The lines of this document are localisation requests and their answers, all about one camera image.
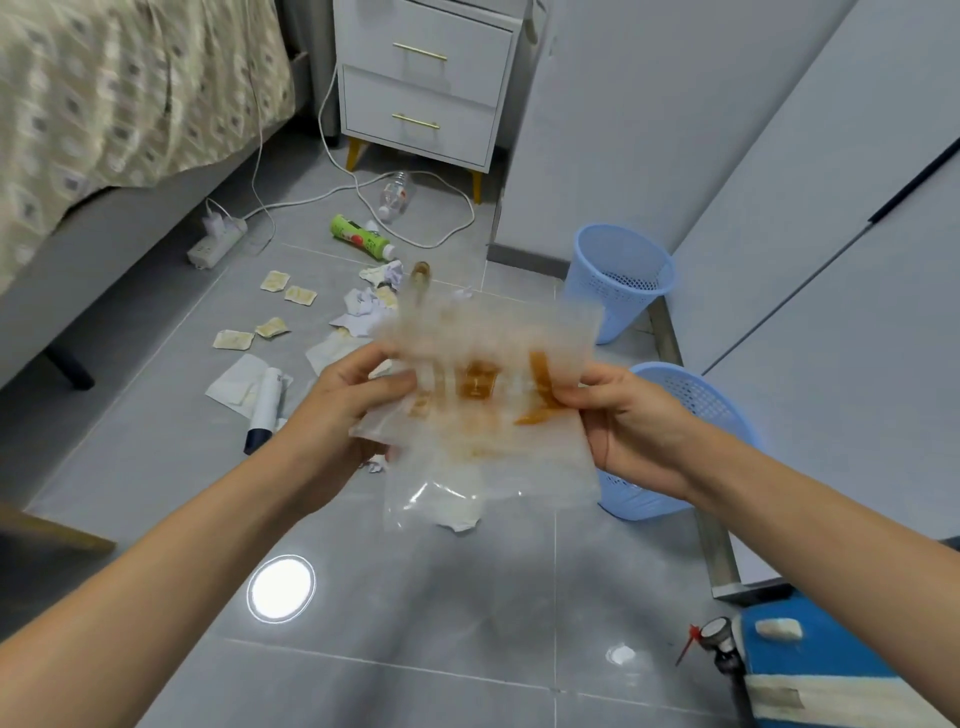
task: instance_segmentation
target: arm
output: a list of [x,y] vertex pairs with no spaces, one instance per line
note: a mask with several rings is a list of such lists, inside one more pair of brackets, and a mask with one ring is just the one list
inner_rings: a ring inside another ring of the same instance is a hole
[[414,386],[367,382],[385,358],[368,345],[328,367],[263,448],[0,645],[0,716],[133,726],[270,548],[373,454],[349,427]]
[[597,467],[716,516],[960,721],[960,554],[689,414],[655,384],[594,363],[583,410]]

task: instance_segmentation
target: nightstand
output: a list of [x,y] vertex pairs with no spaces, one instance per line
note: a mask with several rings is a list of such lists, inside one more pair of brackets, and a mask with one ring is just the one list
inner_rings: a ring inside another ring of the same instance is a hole
[[480,204],[521,19],[450,0],[334,0],[347,169],[364,142],[473,174]]

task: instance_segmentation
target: plastic bag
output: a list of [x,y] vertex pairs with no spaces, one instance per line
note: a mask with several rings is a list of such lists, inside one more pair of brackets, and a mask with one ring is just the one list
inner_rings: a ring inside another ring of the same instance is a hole
[[387,469],[388,527],[462,530],[492,498],[563,506],[596,499],[580,416],[553,397],[575,385],[602,318],[598,306],[454,299],[417,280],[374,336],[417,371],[418,389],[370,411],[354,435],[398,448]]

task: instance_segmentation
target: gold drawer handle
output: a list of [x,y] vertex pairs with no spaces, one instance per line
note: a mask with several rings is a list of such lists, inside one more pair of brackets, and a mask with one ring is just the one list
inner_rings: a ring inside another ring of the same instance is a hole
[[440,124],[431,124],[429,121],[419,121],[419,119],[411,119],[409,116],[404,116],[402,113],[391,114],[394,119],[399,119],[400,121],[409,121],[411,124],[420,124],[422,127],[430,127],[430,129],[439,129]]
[[429,56],[432,59],[437,59],[437,61],[446,61],[446,56],[441,56],[439,53],[430,53],[430,51],[422,51],[420,48],[414,48],[412,45],[404,45],[403,43],[394,43],[397,48],[402,48],[405,51],[410,51],[411,53],[419,53],[421,56]]

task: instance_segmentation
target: plastic bottle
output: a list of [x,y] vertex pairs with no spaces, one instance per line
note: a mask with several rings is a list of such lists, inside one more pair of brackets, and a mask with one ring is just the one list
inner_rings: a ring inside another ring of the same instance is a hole
[[375,232],[364,230],[343,215],[337,215],[330,221],[330,232],[334,237],[348,242],[350,245],[366,251],[377,260],[391,261],[396,259],[396,248],[390,241]]
[[410,202],[414,193],[413,181],[409,172],[397,172],[387,181],[380,193],[380,208],[376,211],[382,222],[389,223],[396,218]]

